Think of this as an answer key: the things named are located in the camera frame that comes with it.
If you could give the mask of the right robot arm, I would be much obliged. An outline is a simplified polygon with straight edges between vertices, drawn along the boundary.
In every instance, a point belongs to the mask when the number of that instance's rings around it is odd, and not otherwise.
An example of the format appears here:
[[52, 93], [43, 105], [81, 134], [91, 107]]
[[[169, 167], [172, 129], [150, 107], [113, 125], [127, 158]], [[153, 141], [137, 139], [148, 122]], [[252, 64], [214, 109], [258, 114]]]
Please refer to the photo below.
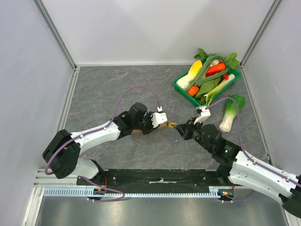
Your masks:
[[300, 218], [301, 177], [269, 165], [222, 137], [213, 125], [195, 123], [194, 118], [174, 128], [184, 140], [193, 139], [219, 163], [215, 174], [220, 185], [241, 185], [277, 201], [282, 207]]

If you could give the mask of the brown cardboard express box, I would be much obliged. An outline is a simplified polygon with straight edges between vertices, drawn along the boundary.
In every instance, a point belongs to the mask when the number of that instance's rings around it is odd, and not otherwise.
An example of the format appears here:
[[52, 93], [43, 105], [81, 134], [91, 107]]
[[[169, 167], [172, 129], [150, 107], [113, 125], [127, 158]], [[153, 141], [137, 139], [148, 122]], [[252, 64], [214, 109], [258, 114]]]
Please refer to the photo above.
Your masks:
[[164, 128], [166, 128], [166, 127], [168, 127], [168, 122], [164, 122], [164, 123], [158, 125], [157, 127], [151, 128], [151, 129], [150, 129], [150, 128], [148, 128], [148, 129], [143, 129], [143, 130], [135, 129], [135, 130], [132, 131], [131, 135], [133, 135], [133, 134], [143, 134], [143, 135], [148, 135], [148, 134], [150, 134], [150, 133], [153, 132], [153, 131], [156, 131], [156, 130], [159, 130], [159, 129], [164, 129]]

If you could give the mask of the yellow utility knife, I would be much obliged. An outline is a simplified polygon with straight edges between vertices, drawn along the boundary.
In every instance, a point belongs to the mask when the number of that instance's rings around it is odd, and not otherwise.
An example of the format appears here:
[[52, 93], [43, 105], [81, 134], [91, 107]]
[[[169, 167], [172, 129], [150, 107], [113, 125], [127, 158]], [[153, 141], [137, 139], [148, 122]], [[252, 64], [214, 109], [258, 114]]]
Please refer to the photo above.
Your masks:
[[177, 126], [179, 126], [179, 123], [175, 123], [175, 122], [167, 122], [167, 123], [166, 123], [166, 126], [167, 126], [167, 127], [170, 127], [170, 128], [176, 128]]

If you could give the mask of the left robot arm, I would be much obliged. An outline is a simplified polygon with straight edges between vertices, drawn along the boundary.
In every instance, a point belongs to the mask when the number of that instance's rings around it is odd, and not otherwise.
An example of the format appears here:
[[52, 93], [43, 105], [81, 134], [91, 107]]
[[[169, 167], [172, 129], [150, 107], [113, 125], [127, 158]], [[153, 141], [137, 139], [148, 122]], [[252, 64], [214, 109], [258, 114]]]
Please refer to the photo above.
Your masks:
[[81, 154], [100, 144], [129, 136], [135, 130], [147, 135], [166, 122], [167, 116], [161, 107], [157, 112], [149, 112], [145, 105], [137, 102], [103, 125], [80, 132], [58, 131], [42, 157], [57, 179], [84, 176], [91, 184], [99, 185], [103, 181], [101, 167], [95, 160], [82, 159]]

